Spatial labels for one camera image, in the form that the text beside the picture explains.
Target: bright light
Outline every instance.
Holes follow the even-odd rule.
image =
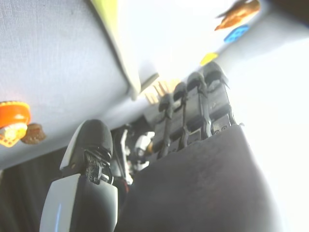
[[[229,73],[238,123],[289,231],[309,231],[309,39],[250,59]]]

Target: orange toy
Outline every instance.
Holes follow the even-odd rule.
[[[28,104],[19,101],[0,102],[0,144],[14,146],[25,136],[30,120]]]

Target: brown object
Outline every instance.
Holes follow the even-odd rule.
[[[246,3],[246,0],[240,0],[234,4],[227,12],[218,17],[223,17],[221,24],[215,30],[229,28],[242,23],[250,16],[254,16],[260,11],[260,3],[258,0],[253,0]]]
[[[32,123],[28,125],[26,135],[21,139],[25,144],[38,144],[46,138],[42,125]]]

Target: blue object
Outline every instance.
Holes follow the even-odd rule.
[[[248,25],[242,25],[229,33],[228,36],[224,39],[224,42],[231,43],[238,40],[247,30],[249,29]]]

